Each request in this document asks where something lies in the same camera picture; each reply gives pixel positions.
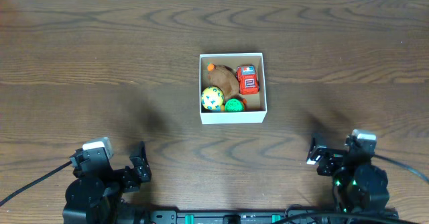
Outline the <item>white cardboard box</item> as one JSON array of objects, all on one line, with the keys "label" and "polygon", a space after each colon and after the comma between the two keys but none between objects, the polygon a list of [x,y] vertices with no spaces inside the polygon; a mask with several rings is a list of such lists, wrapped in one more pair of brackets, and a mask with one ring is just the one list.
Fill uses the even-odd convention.
[{"label": "white cardboard box", "polygon": [[225,101],[220,111],[205,109],[200,100],[200,118],[203,124],[221,123],[261,123],[267,113],[267,100],[265,90],[265,72],[263,54],[261,53],[233,53],[233,54],[201,54],[199,59],[199,91],[207,87],[214,87],[208,81],[208,64],[226,66],[235,76],[239,66],[254,65],[257,71],[259,92],[253,95],[238,94],[232,99],[246,99],[247,104],[242,112],[226,112]]}]

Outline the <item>green round toy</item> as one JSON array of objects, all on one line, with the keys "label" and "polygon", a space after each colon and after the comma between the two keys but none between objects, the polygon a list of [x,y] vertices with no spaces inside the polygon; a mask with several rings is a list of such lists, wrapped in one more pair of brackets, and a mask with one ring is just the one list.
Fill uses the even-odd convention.
[{"label": "green round toy", "polygon": [[225,104],[226,112],[242,112],[244,110],[244,103],[238,99],[229,99]]}]

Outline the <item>yellow ball with blue marks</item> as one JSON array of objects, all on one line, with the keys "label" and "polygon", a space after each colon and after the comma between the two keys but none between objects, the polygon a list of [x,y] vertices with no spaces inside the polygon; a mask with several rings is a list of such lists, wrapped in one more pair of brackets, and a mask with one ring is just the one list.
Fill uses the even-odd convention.
[{"label": "yellow ball with blue marks", "polygon": [[207,87],[201,93],[200,102],[209,111],[220,111],[224,103],[224,94],[218,87]]}]

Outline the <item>red toy truck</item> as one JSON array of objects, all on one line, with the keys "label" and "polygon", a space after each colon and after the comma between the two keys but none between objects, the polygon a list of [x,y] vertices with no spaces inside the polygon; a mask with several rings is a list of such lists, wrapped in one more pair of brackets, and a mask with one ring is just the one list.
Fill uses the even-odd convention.
[{"label": "red toy truck", "polygon": [[254,65],[239,66],[236,71],[239,82],[239,93],[242,95],[253,95],[259,92],[257,71]]}]

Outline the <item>brown plush toy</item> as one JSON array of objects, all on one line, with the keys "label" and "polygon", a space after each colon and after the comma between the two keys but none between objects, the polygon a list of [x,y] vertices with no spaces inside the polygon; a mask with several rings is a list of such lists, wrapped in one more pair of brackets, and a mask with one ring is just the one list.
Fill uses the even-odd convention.
[{"label": "brown plush toy", "polygon": [[239,94],[239,82],[226,66],[209,63],[207,70],[210,85],[220,88],[225,101]]}]

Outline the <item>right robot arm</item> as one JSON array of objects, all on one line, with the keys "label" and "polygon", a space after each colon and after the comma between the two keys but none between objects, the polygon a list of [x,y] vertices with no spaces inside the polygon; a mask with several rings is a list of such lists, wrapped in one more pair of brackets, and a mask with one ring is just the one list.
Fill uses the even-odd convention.
[{"label": "right robot arm", "polygon": [[313,133],[307,163],[318,164],[318,175],[332,178],[336,210],[343,213],[384,211],[389,200],[387,174],[371,163],[376,135],[354,129],[346,137],[345,145],[347,150],[330,148],[320,134]]}]

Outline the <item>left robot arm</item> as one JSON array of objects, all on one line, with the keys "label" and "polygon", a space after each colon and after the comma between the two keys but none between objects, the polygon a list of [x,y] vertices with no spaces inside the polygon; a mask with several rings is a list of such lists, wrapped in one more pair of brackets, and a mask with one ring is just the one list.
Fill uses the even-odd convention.
[{"label": "left robot arm", "polygon": [[145,144],[130,155],[132,167],[114,170],[110,139],[102,137],[82,145],[70,157],[76,180],[66,189],[62,212],[65,223],[149,223],[150,213],[123,202],[122,196],[139,191],[151,181]]}]

